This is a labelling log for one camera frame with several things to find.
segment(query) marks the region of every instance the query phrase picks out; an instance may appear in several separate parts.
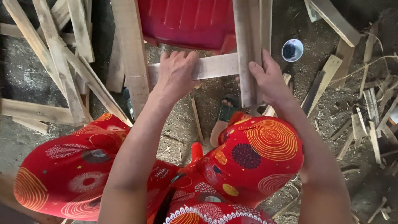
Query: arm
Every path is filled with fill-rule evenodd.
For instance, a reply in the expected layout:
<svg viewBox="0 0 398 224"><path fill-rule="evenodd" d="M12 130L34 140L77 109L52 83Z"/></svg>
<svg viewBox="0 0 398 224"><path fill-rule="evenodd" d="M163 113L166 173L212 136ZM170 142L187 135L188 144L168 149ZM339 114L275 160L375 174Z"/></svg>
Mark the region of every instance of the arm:
<svg viewBox="0 0 398 224"><path fill-rule="evenodd" d="M120 147L102 195L98 224L146 223L146 183L155 163L160 134L174 104L189 93L193 51L163 53L158 82Z"/></svg>
<svg viewBox="0 0 398 224"><path fill-rule="evenodd" d="M303 142L299 224L352 223L349 194L334 155L291 94L279 65L265 50L263 65L264 68L251 62L249 68L264 93L264 101L275 109L279 118L295 128Z"/></svg>

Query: hand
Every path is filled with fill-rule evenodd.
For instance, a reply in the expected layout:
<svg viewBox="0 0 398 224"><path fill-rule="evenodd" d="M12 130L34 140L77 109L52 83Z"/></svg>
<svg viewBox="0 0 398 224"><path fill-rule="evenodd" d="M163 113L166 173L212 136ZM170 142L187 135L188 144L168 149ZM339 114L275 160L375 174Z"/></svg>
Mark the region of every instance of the hand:
<svg viewBox="0 0 398 224"><path fill-rule="evenodd" d="M158 82L154 91L174 105L198 84L198 80L192 80L192 70L198 58L198 54L194 51L188 56L184 51L173 51L170 56L163 52L160 56Z"/></svg>
<svg viewBox="0 0 398 224"><path fill-rule="evenodd" d="M264 102L274 107L292 99L295 100L285 80L283 80L279 64L272 59L268 51L263 50L262 54L264 68L252 61L249 63L249 69L264 94Z"/></svg>

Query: woman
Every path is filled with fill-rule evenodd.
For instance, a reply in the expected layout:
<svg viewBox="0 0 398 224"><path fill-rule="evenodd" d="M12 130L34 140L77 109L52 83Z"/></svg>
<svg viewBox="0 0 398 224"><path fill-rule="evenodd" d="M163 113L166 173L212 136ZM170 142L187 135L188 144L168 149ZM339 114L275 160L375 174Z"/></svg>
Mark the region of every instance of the woman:
<svg viewBox="0 0 398 224"><path fill-rule="evenodd" d="M195 145L193 162L185 168L156 160L172 107L197 83L191 80L197 59L195 52L162 54L158 82L130 131L105 114L37 147L17 175L18 201L39 212L99 224L274 223L254 208L300 169L299 222L351 223L339 166L267 51L264 68L254 62L249 68L279 118L240 112L230 117L222 110L212 132L214 150L201 158ZM227 110L236 110L226 100Z"/></svg>

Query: red pants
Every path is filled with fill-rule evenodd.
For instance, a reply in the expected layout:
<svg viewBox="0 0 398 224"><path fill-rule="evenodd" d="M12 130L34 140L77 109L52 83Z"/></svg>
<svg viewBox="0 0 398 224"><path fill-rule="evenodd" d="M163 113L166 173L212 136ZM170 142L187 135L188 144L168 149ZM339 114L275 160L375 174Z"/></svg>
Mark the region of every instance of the red pants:
<svg viewBox="0 0 398 224"><path fill-rule="evenodd" d="M113 160L128 132L122 121L104 114L71 135L38 146L17 174L18 202L54 216L96 221ZM170 186L177 191L168 223L187 223L192 217L198 220L192 223L201 223L205 214L206 219L224 219L224 223L229 221L227 214L234 214L230 220L234 223L250 218L249 214L272 222L253 208L300 169L303 154L295 130L278 118L250 118L238 112L219 143L185 168L156 161L147 184L149 223Z"/></svg>

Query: concrete floor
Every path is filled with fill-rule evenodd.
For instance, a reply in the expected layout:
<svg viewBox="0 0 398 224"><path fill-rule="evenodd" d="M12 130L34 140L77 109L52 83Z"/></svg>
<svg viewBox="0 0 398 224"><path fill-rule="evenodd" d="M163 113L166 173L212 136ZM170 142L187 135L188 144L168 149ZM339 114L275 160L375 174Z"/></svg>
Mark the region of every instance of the concrete floor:
<svg viewBox="0 0 398 224"><path fill-rule="evenodd" d="M32 2L30 0L20 0L19 2L37 28L39 23ZM48 2L52 6L55 0L48 0ZM380 17L379 37L383 43L384 53L391 55L398 51L398 39L396 38L398 36L398 1L332 0L332 2L358 30L365 30L369 26L369 22L374 22ZM274 0L273 4L272 53L282 71L293 76L295 96L301 102L314 81L317 71L322 69L329 55L335 53L339 36L324 20L311 23L302 0ZM92 17L94 21L93 49L96 57L96 62L92 64L92 67L100 79L105 81L115 30L110 0L95 1ZM0 22L14 24L2 4L0 5ZM282 45L292 38L300 39L303 42L305 52L298 62L287 63L282 60L279 52ZM350 71L363 65L365 42L366 38L362 38L356 46ZM158 63L162 51L179 48L162 44L158 48L146 44L146 49L148 63ZM211 55L210 52L199 52L201 57ZM381 48L377 45L373 51L373 59L381 55ZM396 62L388 59L388 65L391 73L397 74ZM44 71L26 40L1 36L0 72L3 74L0 76L0 83L4 98L66 107L65 99ZM386 68L381 61L370 67L367 80L373 81L383 75L386 75ZM312 121L316 118L321 136L329 144L332 152L336 154L342 147L347 133L336 141L331 141L330 136L351 117L351 113L348 107L335 109L333 105L335 102L342 105L347 101L350 104L354 103L359 93L361 78L362 73L357 73L347 79L346 86L342 90L327 89L310 117ZM233 77L204 80L201 82L201 87L191 93L196 99L203 135L207 142L205 150L211 149L208 142L211 129L216 121L219 101L228 93L236 95L240 93ZM113 96L121 107L126 109L121 94L113 94ZM94 118L105 111L102 104L93 95L91 95L90 108ZM6 116L1 116L0 127L0 171L5 172L17 169L27 154L37 145L75 130L70 126L50 124L49 135L45 136L14 123L10 117ZM186 96L176 104L166 122L159 145L158 158L176 165L186 164L190 161L190 145L197 139L198 133L191 101ZM179 159L179 149L182 151L182 162ZM382 144L381 151L390 151L388 144ZM386 159L391 164L395 158L396 156L393 155ZM398 183L392 179L391 175L384 175L385 171L375 165L369 140L364 142L363 147L350 150L344 160L339 163L342 168L360 167L361 169L360 173L348 174L346 177L353 209L365 219L380 203L382 196L388 197L387 203L393 209L398 208L398 190L394 187ZM299 181L291 184L300 187ZM287 185L263 203L261 208L273 215L295 197L297 197L296 190ZM277 223L297 223L299 204L300 200L294 202L276 218ZM395 213L392 215L392 220L398 220ZM374 223L396 222L392 220L385 222L379 215Z"/></svg>

